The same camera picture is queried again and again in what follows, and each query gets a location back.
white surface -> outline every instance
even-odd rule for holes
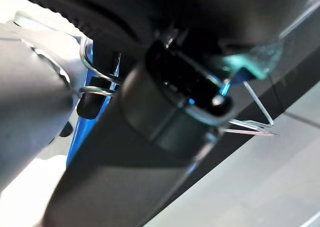
[[[0,226],[32,227],[42,217],[66,168],[67,156],[34,159],[1,193]]]
[[[286,111],[320,125],[320,82],[299,98]]]
[[[281,115],[147,227],[294,227],[320,211],[320,129]]]

blue light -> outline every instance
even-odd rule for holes
[[[188,175],[190,175],[194,170],[195,170],[195,168],[197,167],[197,163],[194,163],[193,165],[191,165],[191,167],[189,168],[189,170],[188,170]]]
[[[190,105],[194,105],[194,104],[195,104],[195,100],[192,99],[192,98],[190,98],[190,99],[189,99],[189,104],[190,104]]]
[[[225,96],[227,93],[228,93],[228,91],[229,91],[229,88],[230,88],[230,83],[226,83],[221,89],[220,89],[220,94],[222,95],[222,96]]]

